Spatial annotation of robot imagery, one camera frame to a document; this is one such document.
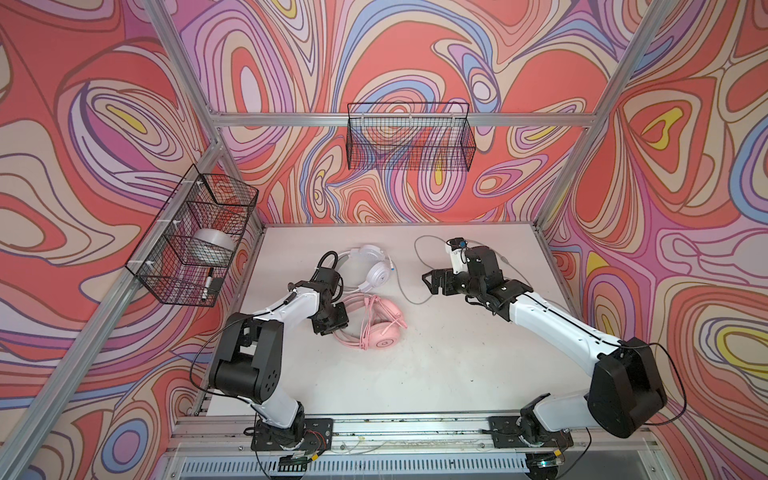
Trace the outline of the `pink cat-ear headphones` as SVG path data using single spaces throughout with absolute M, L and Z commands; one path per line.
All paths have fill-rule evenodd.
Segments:
M 396 345 L 408 329 L 404 314 L 391 300 L 378 295 L 353 293 L 343 300 L 347 313 L 361 310 L 365 317 L 357 334 L 346 329 L 333 333 L 342 345 L 359 350 L 382 350 Z

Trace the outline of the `white headphones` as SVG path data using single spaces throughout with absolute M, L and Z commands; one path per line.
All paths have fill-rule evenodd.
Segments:
M 394 273 L 390 256 L 379 246 L 363 244 L 338 253 L 337 269 L 352 268 L 352 279 L 344 280 L 343 293 L 369 293 L 382 287 Z

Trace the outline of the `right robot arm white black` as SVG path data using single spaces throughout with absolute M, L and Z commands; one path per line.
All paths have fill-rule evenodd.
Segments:
M 561 396 L 541 394 L 521 411 L 520 439 L 532 446 L 551 433 L 600 427 L 628 438 L 668 402 L 651 346 L 634 337 L 621 340 L 554 306 L 517 279 L 491 282 L 469 271 L 434 269 L 422 275 L 430 293 L 461 295 L 566 355 L 590 378 L 589 388 Z

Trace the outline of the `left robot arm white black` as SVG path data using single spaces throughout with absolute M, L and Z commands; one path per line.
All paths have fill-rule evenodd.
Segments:
M 342 292 L 338 283 L 301 281 L 260 312 L 231 315 L 211 361 L 209 387 L 246 401 L 271 427 L 292 428 L 300 402 L 281 386 L 285 334 L 305 320 L 312 322 L 319 335 L 345 326 Z

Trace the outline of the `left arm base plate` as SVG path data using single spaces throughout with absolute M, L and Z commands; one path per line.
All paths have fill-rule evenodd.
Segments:
M 256 452 L 304 452 L 317 453 L 332 446 L 334 420 L 329 417 L 305 419 L 297 424 L 280 429 L 262 423 L 260 419 L 253 427 L 244 430 L 251 439 L 251 449 Z

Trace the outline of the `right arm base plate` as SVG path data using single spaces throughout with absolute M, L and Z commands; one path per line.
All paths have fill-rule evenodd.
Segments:
M 491 416 L 483 432 L 491 436 L 495 448 L 567 450 L 573 446 L 570 433 L 550 432 L 533 417 Z

